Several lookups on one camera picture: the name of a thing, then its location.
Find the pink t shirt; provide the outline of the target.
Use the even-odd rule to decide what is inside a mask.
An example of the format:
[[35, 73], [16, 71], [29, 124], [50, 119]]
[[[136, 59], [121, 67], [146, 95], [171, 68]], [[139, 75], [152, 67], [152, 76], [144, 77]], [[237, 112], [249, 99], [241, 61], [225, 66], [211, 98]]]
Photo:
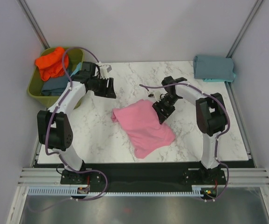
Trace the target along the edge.
[[124, 108], [114, 108], [111, 120], [127, 133], [134, 154], [143, 159], [154, 150], [169, 146], [176, 135], [166, 124], [160, 124], [150, 100], [141, 99]]

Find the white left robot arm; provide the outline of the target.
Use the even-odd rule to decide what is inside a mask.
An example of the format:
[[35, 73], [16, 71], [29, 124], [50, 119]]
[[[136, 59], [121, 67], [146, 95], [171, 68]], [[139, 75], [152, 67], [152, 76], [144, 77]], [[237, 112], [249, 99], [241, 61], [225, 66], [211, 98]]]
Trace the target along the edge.
[[39, 142], [45, 145], [46, 155], [56, 154], [76, 183], [84, 183], [91, 171], [85, 169], [84, 161], [73, 147], [69, 116], [89, 91], [98, 97], [116, 99], [114, 79], [108, 77], [107, 72], [107, 68], [99, 64], [83, 62], [76, 74], [68, 76], [67, 87], [57, 101], [37, 114]]

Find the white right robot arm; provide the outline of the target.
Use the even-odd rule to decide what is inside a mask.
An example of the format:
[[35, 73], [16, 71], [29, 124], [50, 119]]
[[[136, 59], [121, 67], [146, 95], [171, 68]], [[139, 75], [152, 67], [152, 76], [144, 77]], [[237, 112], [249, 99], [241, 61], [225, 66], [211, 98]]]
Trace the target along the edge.
[[163, 124], [175, 111], [174, 105], [177, 100], [186, 99], [195, 106], [197, 127], [203, 134], [200, 168], [191, 175], [185, 175], [185, 179], [189, 182], [214, 184], [214, 181], [224, 175], [221, 161], [218, 159], [219, 138], [230, 128], [230, 119], [222, 95], [208, 95], [183, 77], [174, 79], [168, 76], [161, 84], [166, 94], [156, 97], [156, 102], [152, 105], [159, 123]]

